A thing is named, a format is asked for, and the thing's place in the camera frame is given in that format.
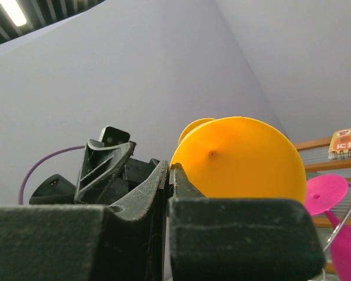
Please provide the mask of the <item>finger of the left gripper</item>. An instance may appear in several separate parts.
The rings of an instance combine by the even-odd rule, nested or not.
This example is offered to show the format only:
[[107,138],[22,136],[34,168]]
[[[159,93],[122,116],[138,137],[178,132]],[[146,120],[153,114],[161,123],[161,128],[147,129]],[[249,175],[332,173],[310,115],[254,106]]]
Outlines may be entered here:
[[74,202],[98,204],[103,194],[122,172],[134,148],[133,142],[105,147],[102,142],[88,140],[77,180]]

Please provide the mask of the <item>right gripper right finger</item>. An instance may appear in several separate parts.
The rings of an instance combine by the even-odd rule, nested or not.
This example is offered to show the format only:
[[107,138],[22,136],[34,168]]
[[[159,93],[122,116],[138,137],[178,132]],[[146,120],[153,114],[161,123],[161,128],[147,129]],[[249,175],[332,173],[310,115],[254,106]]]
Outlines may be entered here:
[[310,280],[325,264],[315,225],[289,199],[207,198],[170,168],[174,280]]

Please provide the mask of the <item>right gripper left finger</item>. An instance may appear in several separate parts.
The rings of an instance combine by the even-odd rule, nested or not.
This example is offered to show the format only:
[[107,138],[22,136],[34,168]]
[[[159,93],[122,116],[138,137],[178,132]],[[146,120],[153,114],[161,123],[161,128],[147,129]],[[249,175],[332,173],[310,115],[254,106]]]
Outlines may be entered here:
[[0,207],[0,280],[162,280],[167,173],[111,206]]

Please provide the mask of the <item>orange wine glass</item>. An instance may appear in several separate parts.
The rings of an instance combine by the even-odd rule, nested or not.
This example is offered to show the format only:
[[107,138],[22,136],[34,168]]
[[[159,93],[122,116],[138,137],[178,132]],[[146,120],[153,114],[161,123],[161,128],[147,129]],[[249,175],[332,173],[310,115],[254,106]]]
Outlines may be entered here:
[[300,154],[275,127],[248,117],[202,118],[181,133],[171,164],[209,198],[286,198],[303,204]]

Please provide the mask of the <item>pink wine glass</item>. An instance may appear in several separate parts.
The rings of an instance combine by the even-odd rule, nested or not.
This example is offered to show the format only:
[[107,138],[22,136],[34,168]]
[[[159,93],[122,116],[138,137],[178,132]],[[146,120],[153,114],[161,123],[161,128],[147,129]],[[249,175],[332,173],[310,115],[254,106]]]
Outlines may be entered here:
[[332,209],[351,189],[351,182],[337,174],[316,176],[307,181],[305,208],[310,215],[325,214],[333,226],[324,251],[329,251],[332,264],[340,280],[351,280],[351,226],[347,220],[351,215],[351,202],[345,216],[338,219]]

